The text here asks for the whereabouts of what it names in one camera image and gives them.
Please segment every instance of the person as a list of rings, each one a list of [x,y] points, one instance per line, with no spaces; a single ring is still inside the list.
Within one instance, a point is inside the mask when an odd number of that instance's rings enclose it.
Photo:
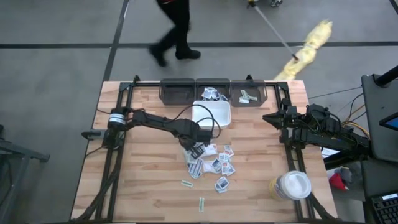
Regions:
[[[200,52],[192,50],[187,43],[190,29],[189,0],[156,0],[161,10],[174,23],[174,27],[159,41],[149,47],[150,54],[161,67],[166,67],[164,53],[176,46],[175,57],[179,60],[198,59]]]

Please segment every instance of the yellow cloth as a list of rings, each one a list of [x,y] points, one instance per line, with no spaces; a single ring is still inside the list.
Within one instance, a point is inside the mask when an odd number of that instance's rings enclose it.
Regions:
[[[296,53],[299,59],[298,62],[292,58],[274,80],[293,80],[298,72],[312,63],[315,60],[317,49],[328,41],[331,35],[332,25],[333,23],[328,20],[321,21],[314,30],[307,35],[304,47]]]

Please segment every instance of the black shoe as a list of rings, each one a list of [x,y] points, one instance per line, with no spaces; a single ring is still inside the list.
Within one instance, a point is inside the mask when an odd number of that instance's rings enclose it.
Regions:
[[[183,59],[199,59],[200,58],[200,51],[197,50],[188,50],[184,52],[176,52],[175,57],[179,60]]]
[[[163,52],[159,51],[156,45],[151,45],[149,47],[149,53],[155,58],[160,67],[167,66],[167,62],[164,59]]]

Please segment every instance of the computer monitor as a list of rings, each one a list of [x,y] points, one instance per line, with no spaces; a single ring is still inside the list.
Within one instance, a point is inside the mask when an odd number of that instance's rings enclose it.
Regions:
[[[398,131],[398,112],[382,119],[379,124],[383,127]]]

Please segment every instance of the red object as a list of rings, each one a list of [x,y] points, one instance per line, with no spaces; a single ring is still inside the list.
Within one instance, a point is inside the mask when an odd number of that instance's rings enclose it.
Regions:
[[[347,190],[339,173],[333,174],[333,176],[329,179],[329,183],[331,186],[336,187],[337,189]]]

